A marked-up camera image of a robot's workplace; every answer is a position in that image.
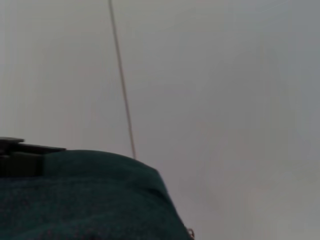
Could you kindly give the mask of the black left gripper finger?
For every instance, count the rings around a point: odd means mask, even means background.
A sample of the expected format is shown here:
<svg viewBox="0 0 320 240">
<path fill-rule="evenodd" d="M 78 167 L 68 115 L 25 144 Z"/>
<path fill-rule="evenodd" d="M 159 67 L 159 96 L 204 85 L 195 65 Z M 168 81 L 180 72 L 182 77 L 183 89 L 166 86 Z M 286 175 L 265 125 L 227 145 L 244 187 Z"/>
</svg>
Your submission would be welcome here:
<svg viewBox="0 0 320 240">
<path fill-rule="evenodd" d="M 0 156 L 1 177 L 37 177 L 43 174 L 44 156 L 14 152 Z"/>
<path fill-rule="evenodd" d="M 0 138 L 0 152 L 1 153 L 56 153 L 63 152 L 65 148 L 26 144 L 22 138 L 1 137 Z"/>
</svg>

